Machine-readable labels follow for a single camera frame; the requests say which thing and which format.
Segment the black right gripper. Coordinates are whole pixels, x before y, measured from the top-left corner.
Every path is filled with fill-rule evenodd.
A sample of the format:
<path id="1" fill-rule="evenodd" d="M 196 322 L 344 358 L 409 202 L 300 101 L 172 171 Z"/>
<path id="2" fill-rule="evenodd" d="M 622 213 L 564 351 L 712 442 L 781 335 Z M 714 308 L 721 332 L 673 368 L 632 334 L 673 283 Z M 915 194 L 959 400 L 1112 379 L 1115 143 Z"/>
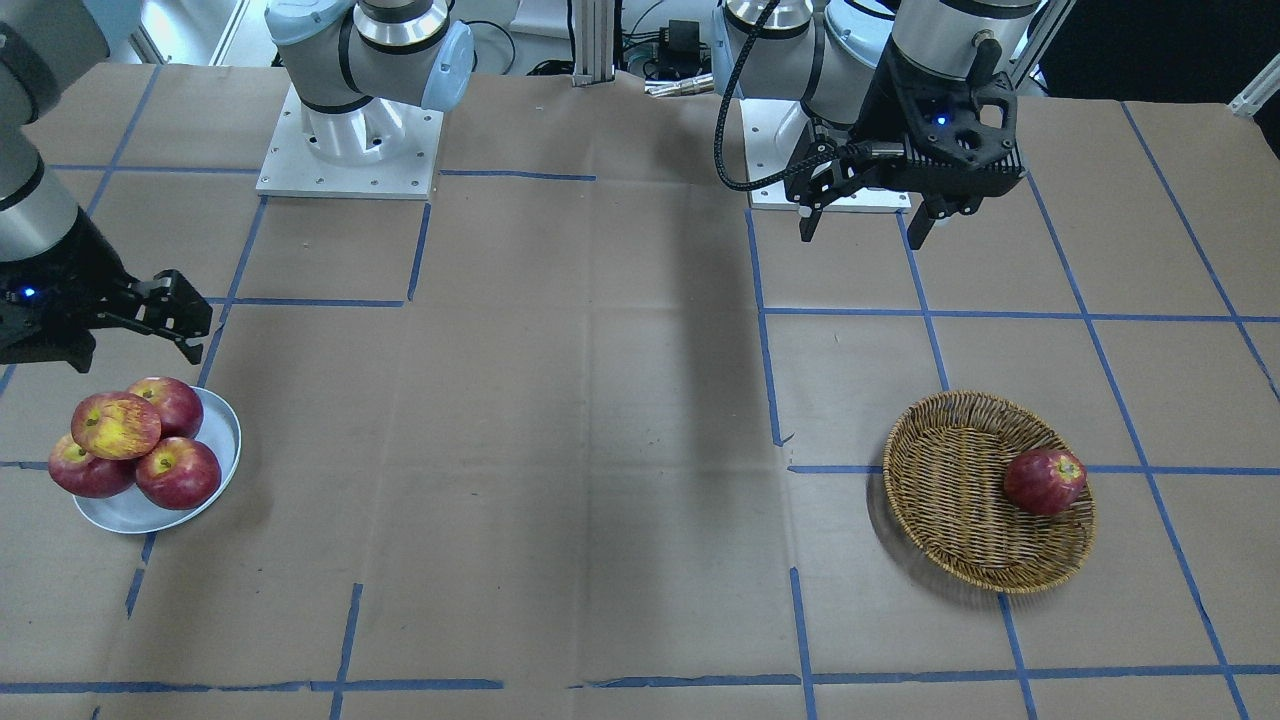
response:
<path id="1" fill-rule="evenodd" d="M 51 249 L 4 263 L 1 361 L 67 363 L 87 374 L 93 331 L 122 328 L 172 341 L 193 366 L 205 360 L 212 309 L 178 270 L 141 281 L 84 211 Z"/>

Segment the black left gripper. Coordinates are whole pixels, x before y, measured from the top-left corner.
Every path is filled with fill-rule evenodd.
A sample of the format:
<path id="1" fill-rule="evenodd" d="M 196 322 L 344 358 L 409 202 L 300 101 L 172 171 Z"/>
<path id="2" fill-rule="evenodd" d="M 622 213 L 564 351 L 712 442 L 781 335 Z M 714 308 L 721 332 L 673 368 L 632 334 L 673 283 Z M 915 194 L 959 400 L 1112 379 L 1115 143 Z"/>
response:
<path id="1" fill-rule="evenodd" d="M 804 243 L 814 240 L 823 209 L 836 199 L 847 197 L 863 188 L 881 188 L 919 193 L 922 204 L 908 225 L 908 246 L 920 250 L 941 217 L 955 213 L 970 215 L 983 199 L 978 196 L 922 193 L 913 188 L 905 172 L 909 137 L 895 90 L 895 81 L 908 73 L 929 74 L 945 79 L 964 79 L 978 86 L 1001 72 L 1002 46 L 972 45 L 972 56 L 960 65 L 960 77 L 936 74 L 911 61 L 900 49 L 890 45 L 881 55 L 859 118 L 845 132 L 829 132 L 814 124 L 797 143 L 803 158 L 791 160 L 797 172 L 783 182 L 787 197 L 797 204 L 799 236 Z"/>

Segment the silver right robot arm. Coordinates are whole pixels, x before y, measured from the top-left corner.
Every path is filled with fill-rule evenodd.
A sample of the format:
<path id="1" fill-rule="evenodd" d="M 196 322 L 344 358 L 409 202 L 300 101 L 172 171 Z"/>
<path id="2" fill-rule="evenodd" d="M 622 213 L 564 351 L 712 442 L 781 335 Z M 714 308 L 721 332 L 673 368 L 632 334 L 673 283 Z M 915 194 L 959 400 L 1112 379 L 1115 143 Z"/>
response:
<path id="1" fill-rule="evenodd" d="M 756 222 L 716 174 L 717 96 L 653 97 L 631 77 L 475 76 L 435 119 L 428 199 L 269 197 L 256 183 L 289 88 L 273 67 L 102 64 L 29 126 L 125 268 L 180 270 L 212 327 L 198 365 L 116 328 L 99 332 L 84 373 L 52 361 L 3 374 L 90 393 L 233 366 L 274 384 L 306 363 L 334 383 L 393 366 L 444 375 L 453 355 L 549 372 L 548 354 L 500 340 L 499 323 L 575 357 L 570 315 L 599 306 L 708 310 L 696 343 L 748 354 Z"/>

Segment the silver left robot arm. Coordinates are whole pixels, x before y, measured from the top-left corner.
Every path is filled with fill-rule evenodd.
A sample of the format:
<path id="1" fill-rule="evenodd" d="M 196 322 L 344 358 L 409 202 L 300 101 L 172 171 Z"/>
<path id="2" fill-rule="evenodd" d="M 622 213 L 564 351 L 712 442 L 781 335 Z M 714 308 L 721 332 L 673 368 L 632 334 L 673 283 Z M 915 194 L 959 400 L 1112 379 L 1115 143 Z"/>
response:
<path id="1" fill-rule="evenodd" d="M 740 192 L 783 186 L 810 241 L 823 211 L 867 188 L 916 193 L 908 228 L 972 215 L 1025 177 L 1009 60 L 1036 1 L 721 1 L 710 54 L 717 120 L 732 99 L 794 101 L 804 127 L 781 169 L 721 182 Z"/>

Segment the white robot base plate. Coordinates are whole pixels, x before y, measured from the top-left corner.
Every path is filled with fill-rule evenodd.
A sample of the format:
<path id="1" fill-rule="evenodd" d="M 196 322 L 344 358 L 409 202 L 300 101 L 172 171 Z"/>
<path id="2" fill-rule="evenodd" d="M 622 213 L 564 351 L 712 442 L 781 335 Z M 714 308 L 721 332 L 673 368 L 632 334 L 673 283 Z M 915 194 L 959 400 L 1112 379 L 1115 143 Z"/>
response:
<path id="1" fill-rule="evenodd" d="M 444 113 L 374 99 L 326 114 L 289 88 L 259 172 L 261 196 L 428 201 Z"/>

